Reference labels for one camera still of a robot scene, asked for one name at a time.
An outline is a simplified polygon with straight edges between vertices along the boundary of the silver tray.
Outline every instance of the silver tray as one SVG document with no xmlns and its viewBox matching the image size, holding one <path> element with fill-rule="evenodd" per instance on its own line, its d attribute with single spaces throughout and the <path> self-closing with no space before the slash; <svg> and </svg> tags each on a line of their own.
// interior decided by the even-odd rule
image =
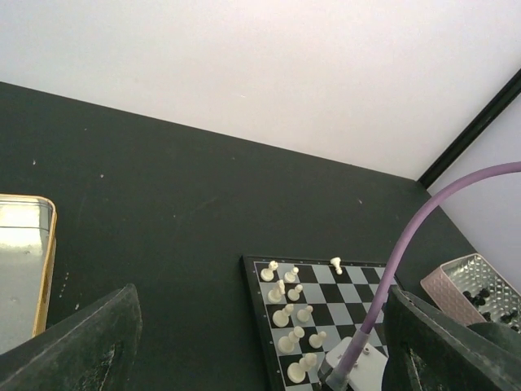
<svg viewBox="0 0 521 391">
<path fill-rule="evenodd" d="M 0 195 L 0 354 L 45 330 L 56 219 L 45 198 Z"/>
<path fill-rule="evenodd" d="M 420 284 L 443 312 L 466 326 L 484 322 L 484 312 L 490 312 L 491 320 L 500 323 L 503 314 L 520 310 L 520 295 L 477 253 L 444 263 Z M 475 296 L 482 288 L 489 290 L 490 297 L 477 310 L 463 292 Z M 509 323 L 514 325 L 519 327 L 519 316 Z"/>
</svg>

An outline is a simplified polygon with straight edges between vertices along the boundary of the purple tube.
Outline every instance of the purple tube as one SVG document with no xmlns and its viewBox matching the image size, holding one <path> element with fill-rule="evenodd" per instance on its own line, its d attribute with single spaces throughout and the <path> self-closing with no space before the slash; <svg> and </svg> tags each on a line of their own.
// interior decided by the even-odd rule
<svg viewBox="0 0 521 391">
<path fill-rule="evenodd" d="M 396 242 L 394 249 L 392 250 L 392 254 L 389 257 L 385 271 L 383 272 L 380 285 L 378 286 L 378 289 L 374 295 L 374 300 L 371 303 L 369 311 L 367 311 L 364 323 L 361 325 L 361 332 L 364 334 L 369 334 L 373 329 L 376 318 L 378 317 L 379 311 L 382 309 L 383 303 L 385 302 L 385 297 L 389 287 L 391 286 L 392 278 L 394 277 L 396 269 L 400 264 L 401 257 L 409 245 L 409 242 L 412 239 L 414 233 L 427 218 L 427 216 L 431 214 L 431 212 L 436 209 L 436 207 L 438 207 L 445 199 L 473 183 L 482 181 L 486 178 L 518 172 L 521 172 L 521 161 L 505 163 L 503 165 L 494 165 L 493 167 L 488 167 L 487 169 L 475 171 L 474 173 L 468 174 L 463 178 L 459 178 L 457 181 L 452 182 L 447 187 L 440 190 L 438 193 L 432 196 L 429 201 L 427 201 L 419 209 L 419 211 L 416 212 L 416 214 L 410 220 L 409 224 L 407 224 L 407 227 L 402 232 L 400 238 Z M 339 384 L 339 380 L 346 380 L 352 370 L 354 363 L 358 360 L 358 357 L 360 357 L 362 349 L 363 346 L 360 346 L 360 344 L 349 344 L 348 348 L 344 352 L 344 355 L 340 359 L 339 364 L 327 378 L 326 382 L 330 384 L 331 381 L 331 385 L 337 385 Z"/>
</svg>

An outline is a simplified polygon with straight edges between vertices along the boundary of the white wall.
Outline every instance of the white wall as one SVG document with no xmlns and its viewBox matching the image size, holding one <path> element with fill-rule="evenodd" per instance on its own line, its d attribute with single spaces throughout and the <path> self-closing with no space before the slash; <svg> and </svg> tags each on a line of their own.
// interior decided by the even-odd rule
<svg viewBox="0 0 521 391">
<path fill-rule="evenodd" d="M 0 81 L 417 178 L 517 71 L 519 20 L 517 0 L 17 0 Z"/>
<path fill-rule="evenodd" d="M 429 191 L 434 194 L 477 169 L 520 160 L 518 97 Z M 478 252 L 521 292 L 521 174 L 476 183 L 452 195 L 443 209 Z"/>
</svg>

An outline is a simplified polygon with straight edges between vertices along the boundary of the black table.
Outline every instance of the black table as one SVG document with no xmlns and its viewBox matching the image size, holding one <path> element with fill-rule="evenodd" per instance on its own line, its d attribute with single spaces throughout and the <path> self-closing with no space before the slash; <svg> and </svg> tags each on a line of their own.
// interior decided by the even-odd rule
<svg viewBox="0 0 521 391">
<path fill-rule="evenodd" d="M 264 389 L 239 256 L 386 261 L 429 197 L 408 179 L 7 84 L 0 164 L 1 192 L 57 205 L 49 324 L 137 286 L 136 390 Z M 419 280 L 473 251 L 437 210 L 398 278 L 426 298 Z"/>
</svg>

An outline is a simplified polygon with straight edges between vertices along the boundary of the white chess piece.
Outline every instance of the white chess piece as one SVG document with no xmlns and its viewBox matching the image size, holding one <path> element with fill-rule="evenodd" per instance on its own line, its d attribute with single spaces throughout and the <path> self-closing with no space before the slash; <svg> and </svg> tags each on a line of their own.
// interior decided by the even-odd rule
<svg viewBox="0 0 521 391">
<path fill-rule="evenodd" d="M 268 264 L 268 267 L 263 269 L 261 272 L 260 272 L 260 277 L 266 281 L 266 282 L 269 282 L 271 281 L 272 279 L 274 279 L 274 271 L 278 268 L 278 263 L 276 261 L 271 261 L 269 264 Z"/>
<path fill-rule="evenodd" d="M 268 300 L 271 304 L 277 304 L 282 300 L 282 295 L 286 293 L 284 281 L 281 279 L 277 281 L 275 287 L 268 292 Z"/>
<path fill-rule="evenodd" d="M 298 284 L 294 289 L 290 289 L 287 292 L 287 298 L 290 299 L 291 301 L 299 300 L 302 289 L 304 289 L 304 287 L 302 285 Z"/>
<path fill-rule="evenodd" d="M 318 349 L 322 346 L 322 343 L 326 339 L 327 334 L 326 332 L 319 332 L 318 334 L 312 334 L 311 337 L 309 337 L 309 344 L 312 348 Z"/>
<path fill-rule="evenodd" d="M 275 311 L 273 320 L 275 326 L 285 327 L 290 322 L 290 315 L 293 312 L 293 304 L 286 305 L 283 309 Z"/>
<path fill-rule="evenodd" d="M 286 272 L 286 274 L 284 275 L 284 281 L 286 281 L 287 283 L 294 283 L 296 280 L 296 275 L 298 273 L 299 273 L 299 268 L 294 267 L 290 271 Z"/>
<path fill-rule="evenodd" d="M 311 305 L 308 305 L 303 310 L 299 310 L 299 312 L 296 313 L 296 318 L 299 319 L 302 323 L 306 323 L 309 321 L 309 316 L 313 312 L 313 307 Z"/>
<path fill-rule="evenodd" d="M 335 267 L 337 275 L 342 274 L 342 268 L 340 267 L 340 258 L 334 257 L 333 259 L 330 260 L 330 264 Z"/>
<path fill-rule="evenodd" d="M 289 354 L 295 349 L 295 344 L 304 336 L 304 329 L 297 326 L 289 336 L 283 336 L 278 340 L 277 346 L 281 353 Z"/>
<path fill-rule="evenodd" d="M 299 362 L 294 362 L 287 368 L 287 377 L 293 383 L 302 383 L 306 377 L 306 372 L 315 365 L 317 365 L 317 355 L 307 353 Z"/>
</svg>

